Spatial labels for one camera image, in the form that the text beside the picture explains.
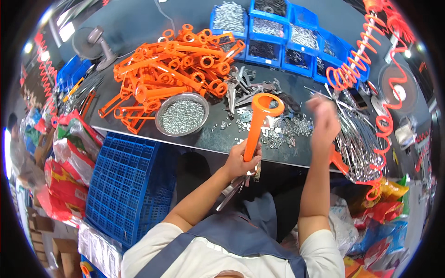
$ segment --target fan stand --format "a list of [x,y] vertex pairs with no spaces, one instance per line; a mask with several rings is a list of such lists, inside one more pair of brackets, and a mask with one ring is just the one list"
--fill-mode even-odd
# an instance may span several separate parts
[[117,54],[111,51],[110,46],[102,37],[100,37],[97,42],[101,45],[102,50],[105,54],[105,59],[100,61],[100,63],[97,65],[96,70],[99,72],[110,66],[117,59]]

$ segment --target black scrap pile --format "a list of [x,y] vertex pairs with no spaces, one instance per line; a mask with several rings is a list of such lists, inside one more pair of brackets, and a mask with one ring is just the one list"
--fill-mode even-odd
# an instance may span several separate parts
[[317,57],[317,74],[318,75],[325,75],[324,63],[323,63],[323,61],[319,57]]
[[255,10],[286,16],[287,4],[284,0],[255,0]]
[[238,39],[238,38],[235,38],[235,41],[231,42],[229,40],[229,37],[224,36],[224,37],[219,39],[219,43],[223,44],[223,45],[220,45],[220,46],[224,50],[224,52],[228,52],[236,44],[236,41],[238,41],[238,40],[244,42],[244,39]]
[[286,49],[285,63],[291,64],[291,65],[294,65],[297,67],[301,67],[301,68],[308,68],[302,53],[292,50],[292,49]]
[[274,44],[263,41],[251,40],[249,55],[262,57],[269,60],[278,60],[274,51]]
[[332,57],[336,57],[335,52],[332,50],[331,44],[327,40],[324,41],[324,53],[329,54]]

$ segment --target worker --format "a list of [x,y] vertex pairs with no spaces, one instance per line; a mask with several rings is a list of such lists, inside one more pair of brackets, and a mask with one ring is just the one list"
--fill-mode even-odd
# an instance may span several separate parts
[[344,277],[343,258],[328,222],[329,150],[340,123],[331,101],[316,96],[307,106],[314,112],[315,127],[311,167],[299,205],[299,255],[276,241],[277,218],[270,193],[244,201],[242,212],[225,207],[221,213],[206,217],[230,181],[245,175],[261,160],[259,144],[253,159],[244,162],[243,141],[232,147],[223,167],[125,252],[122,277]]
[[39,190],[45,186],[45,174],[31,158],[25,143],[19,135],[17,116],[11,113],[8,118],[7,129],[11,134],[10,157],[12,170],[24,188]]

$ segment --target pile of orange handles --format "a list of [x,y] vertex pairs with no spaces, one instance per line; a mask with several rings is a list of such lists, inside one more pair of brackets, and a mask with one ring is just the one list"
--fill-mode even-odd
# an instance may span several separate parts
[[[113,111],[115,118],[137,134],[146,120],[154,119],[152,112],[168,97],[193,91],[203,97],[224,97],[227,83],[223,81],[229,79],[233,58],[246,46],[239,40],[224,52],[220,39],[227,37],[226,43],[235,42],[232,33],[214,36],[209,29],[196,34],[192,30],[192,25],[184,24],[177,37],[173,30],[165,30],[157,43],[144,43],[114,65],[114,79],[122,81],[121,90],[99,109],[99,116],[104,118]],[[132,106],[121,106],[132,96]]]

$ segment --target orange tool in hand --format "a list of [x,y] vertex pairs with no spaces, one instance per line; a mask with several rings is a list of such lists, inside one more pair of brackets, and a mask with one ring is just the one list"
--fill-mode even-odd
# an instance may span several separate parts
[[[278,107],[269,108],[272,100],[276,100],[278,102]],[[244,161],[246,162],[252,160],[258,144],[259,134],[261,132],[264,119],[266,116],[276,117],[283,113],[284,103],[277,96],[269,93],[259,93],[252,99],[252,110],[251,129],[247,137],[246,150],[244,151]]]

